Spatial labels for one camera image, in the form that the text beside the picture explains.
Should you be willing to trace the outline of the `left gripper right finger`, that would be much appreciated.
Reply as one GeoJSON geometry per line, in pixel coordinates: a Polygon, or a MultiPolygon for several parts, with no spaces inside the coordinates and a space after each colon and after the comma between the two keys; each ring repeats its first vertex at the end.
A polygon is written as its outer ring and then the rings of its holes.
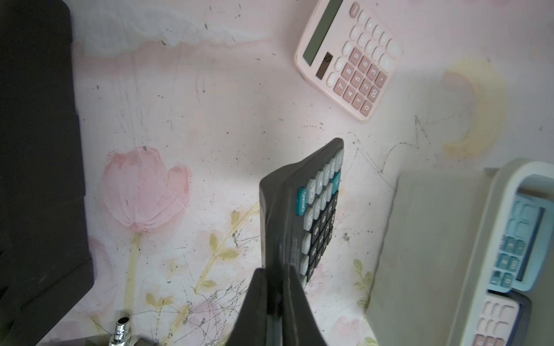
{"type": "Polygon", "coordinates": [[[297,271],[291,265],[284,265],[283,297],[283,345],[326,346],[297,271]]]}

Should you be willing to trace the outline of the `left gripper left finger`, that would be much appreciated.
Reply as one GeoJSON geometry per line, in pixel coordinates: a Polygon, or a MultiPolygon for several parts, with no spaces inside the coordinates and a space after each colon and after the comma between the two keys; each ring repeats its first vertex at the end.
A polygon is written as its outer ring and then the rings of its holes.
{"type": "Polygon", "coordinates": [[[268,282],[265,270],[254,271],[226,346],[263,346],[267,338],[268,282]]]}

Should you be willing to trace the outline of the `small black calculator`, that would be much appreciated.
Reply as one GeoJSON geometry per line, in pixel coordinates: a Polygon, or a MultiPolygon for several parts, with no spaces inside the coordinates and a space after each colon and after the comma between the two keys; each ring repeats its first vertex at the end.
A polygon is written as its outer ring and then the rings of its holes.
{"type": "Polygon", "coordinates": [[[261,180],[263,268],[275,291],[287,267],[302,285],[311,281],[333,236],[344,154],[343,139],[334,138],[261,180]]]}

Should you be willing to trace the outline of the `white plastic storage box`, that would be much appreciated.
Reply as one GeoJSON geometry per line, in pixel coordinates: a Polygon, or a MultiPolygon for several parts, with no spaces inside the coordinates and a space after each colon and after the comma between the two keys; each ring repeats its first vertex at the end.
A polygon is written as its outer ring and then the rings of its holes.
{"type": "Polygon", "coordinates": [[[401,174],[366,318],[379,345],[468,345],[519,191],[553,199],[553,166],[401,174]]]}

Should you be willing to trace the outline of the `pink calculator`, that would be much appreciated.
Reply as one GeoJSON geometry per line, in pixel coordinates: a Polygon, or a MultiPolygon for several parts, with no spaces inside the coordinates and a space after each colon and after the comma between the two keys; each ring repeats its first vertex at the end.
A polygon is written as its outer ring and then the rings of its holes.
{"type": "Polygon", "coordinates": [[[358,121],[368,121],[403,49],[365,1],[319,1],[294,54],[303,78],[358,121]]]}
{"type": "Polygon", "coordinates": [[[518,315],[519,304],[515,300],[487,293],[472,346],[508,345],[518,315]]]}

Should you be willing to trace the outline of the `small blue calculator back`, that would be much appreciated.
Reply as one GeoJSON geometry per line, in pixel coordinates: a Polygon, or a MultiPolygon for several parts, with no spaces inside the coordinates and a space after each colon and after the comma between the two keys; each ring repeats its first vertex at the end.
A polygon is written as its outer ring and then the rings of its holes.
{"type": "Polygon", "coordinates": [[[514,197],[493,267],[489,290],[530,291],[547,257],[553,235],[553,202],[518,193],[514,197]]]}

